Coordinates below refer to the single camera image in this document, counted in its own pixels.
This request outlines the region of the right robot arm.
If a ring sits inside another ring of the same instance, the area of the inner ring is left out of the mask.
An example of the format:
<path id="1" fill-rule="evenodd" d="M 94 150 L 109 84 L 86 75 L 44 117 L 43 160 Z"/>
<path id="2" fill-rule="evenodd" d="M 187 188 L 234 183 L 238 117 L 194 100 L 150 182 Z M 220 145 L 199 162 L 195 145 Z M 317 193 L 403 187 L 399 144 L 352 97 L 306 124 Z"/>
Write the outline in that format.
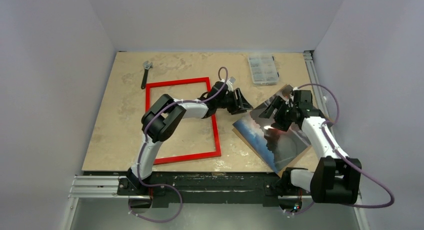
<path id="1" fill-rule="evenodd" d="M 308 191 L 316 203 L 354 204 L 360 184 L 361 162 L 352 159 L 336 143 L 328 132 L 324 114 L 313 106 L 309 90 L 293 90 L 291 99 L 280 96 L 259 117 L 273 118 L 272 127 L 287 131 L 297 124 L 306 134 L 319 162 L 314 172 L 302 168 L 288 168 L 281 177 L 281 188 L 288 194 L 299 188 Z"/>

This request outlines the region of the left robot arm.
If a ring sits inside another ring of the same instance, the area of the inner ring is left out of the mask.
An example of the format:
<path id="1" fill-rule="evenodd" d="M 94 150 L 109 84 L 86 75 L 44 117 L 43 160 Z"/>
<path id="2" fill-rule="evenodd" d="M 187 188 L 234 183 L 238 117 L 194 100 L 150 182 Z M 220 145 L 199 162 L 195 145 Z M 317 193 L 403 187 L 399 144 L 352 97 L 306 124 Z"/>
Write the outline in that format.
<path id="1" fill-rule="evenodd" d="M 176 99 L 163 94 L 141 118 L 141 146 L 136 162 L 126 174 L 130 189 L 142 195 L 152 187 L 148 179 L 152 175 L 159 149 L 172 136 L 182 119 L 209 118 L 218 109 L 226 109 L 229 114 L 236 115 L 246 113 L 253 107 L 239 88 L 233 88 L 231 79 L 217 81 L 209 91 L 193 100 Z"/>

